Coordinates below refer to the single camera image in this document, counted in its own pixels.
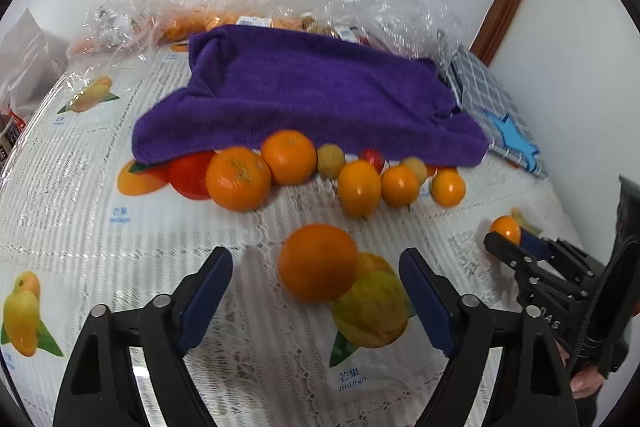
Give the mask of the person's right hand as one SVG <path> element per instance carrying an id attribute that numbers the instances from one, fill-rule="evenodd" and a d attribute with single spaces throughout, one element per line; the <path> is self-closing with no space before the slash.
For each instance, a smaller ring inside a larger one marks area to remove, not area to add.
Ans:
<path id="1" fill-rule="evenodd" d="M 585 366 L 570 379 L 573 398 L 580 400 L 592 397 L 599 392 L 605 382 L 606 378 L 599 373 L 597 366 Z"/>

